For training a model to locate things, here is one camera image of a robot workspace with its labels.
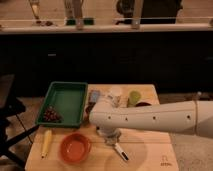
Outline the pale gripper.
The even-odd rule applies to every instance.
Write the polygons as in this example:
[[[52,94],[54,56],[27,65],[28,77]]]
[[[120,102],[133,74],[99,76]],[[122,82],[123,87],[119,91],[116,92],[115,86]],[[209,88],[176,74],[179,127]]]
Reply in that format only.
[[[106,134],[106,133],[102,134],[102,137],[104,138],[105,143],[107,145],[115,145],[116,143],[118,143],[120,136],[121,136],[121,132],[119,130],[116,130],[112,134]]]

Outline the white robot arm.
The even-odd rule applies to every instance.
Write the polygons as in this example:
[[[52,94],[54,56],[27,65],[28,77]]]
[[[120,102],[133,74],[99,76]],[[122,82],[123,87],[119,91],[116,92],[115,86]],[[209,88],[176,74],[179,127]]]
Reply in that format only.
[[[185,101],[142,107],[115,107],[99,100],[89,121],[107,145],[119,142],[120,128],[213,138],[213,101]]]

